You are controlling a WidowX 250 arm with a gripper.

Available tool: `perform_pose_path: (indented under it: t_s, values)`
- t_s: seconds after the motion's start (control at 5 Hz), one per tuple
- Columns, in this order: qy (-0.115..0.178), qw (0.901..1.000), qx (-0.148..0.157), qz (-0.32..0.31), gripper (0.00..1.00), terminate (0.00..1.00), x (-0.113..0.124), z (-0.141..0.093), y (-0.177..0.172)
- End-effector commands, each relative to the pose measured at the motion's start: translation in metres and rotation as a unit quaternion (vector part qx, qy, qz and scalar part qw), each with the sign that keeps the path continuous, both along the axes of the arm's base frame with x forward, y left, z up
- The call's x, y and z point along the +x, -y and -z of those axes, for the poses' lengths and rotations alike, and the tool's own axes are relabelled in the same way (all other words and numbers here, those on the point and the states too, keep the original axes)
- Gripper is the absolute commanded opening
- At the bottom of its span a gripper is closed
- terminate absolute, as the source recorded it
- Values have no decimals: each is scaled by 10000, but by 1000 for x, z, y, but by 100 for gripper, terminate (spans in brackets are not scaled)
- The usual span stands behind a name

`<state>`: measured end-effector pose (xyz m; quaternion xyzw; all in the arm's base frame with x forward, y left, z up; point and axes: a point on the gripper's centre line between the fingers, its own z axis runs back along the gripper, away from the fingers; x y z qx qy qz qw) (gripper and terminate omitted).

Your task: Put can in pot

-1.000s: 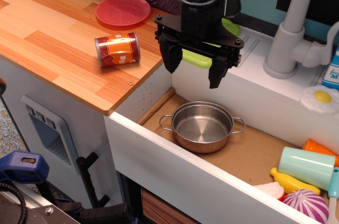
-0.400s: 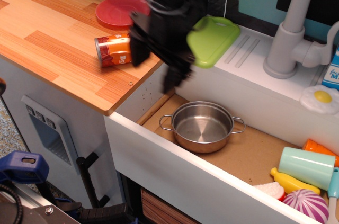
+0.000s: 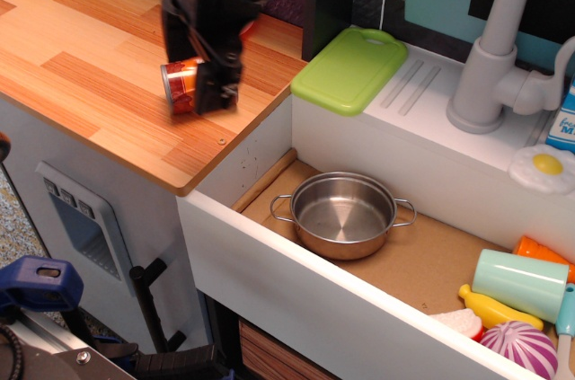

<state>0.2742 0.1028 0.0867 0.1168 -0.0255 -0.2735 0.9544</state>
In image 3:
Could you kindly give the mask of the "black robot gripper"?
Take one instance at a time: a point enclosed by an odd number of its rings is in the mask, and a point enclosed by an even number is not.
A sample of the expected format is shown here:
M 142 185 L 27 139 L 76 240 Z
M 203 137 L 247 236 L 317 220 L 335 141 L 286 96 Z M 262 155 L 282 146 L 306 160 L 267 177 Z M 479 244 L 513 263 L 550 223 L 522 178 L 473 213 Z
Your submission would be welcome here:
M 261 0 L 162 0 L 164 47 L 170 63 L 197 63 L 193 111 L 234 107 L 243 65 L 241 29 L 255 21 Z

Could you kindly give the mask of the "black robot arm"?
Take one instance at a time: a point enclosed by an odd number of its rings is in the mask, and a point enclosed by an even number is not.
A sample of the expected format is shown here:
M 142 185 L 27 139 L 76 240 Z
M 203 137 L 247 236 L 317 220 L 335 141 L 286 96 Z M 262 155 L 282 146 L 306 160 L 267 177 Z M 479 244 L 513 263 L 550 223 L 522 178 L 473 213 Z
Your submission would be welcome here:
M 243 72 L 242 36 L 267 0 L 162 0 L 161 67 L 171 114 L 233 107 Z

